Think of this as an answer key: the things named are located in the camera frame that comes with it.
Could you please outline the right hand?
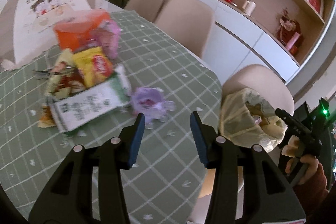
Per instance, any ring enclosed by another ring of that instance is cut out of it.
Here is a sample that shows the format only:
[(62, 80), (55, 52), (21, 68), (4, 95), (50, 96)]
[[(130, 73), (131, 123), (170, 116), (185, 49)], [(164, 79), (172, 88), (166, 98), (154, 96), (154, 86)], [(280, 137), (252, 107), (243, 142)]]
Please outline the right hand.
[(315, 156), (305, 155), (302, 156), (299, 162), (296, 159), (290, 159), (285, 167), (285, 173), (290, 175), (293, 172), (294, 164), (296, 166), (302, 164), (302, 167), (298, 171), (298, 174), (294, 177), (290, 183), (291, 186), (303, 185), (308, 182), (316, 173), (319, 166), (319, 161)]

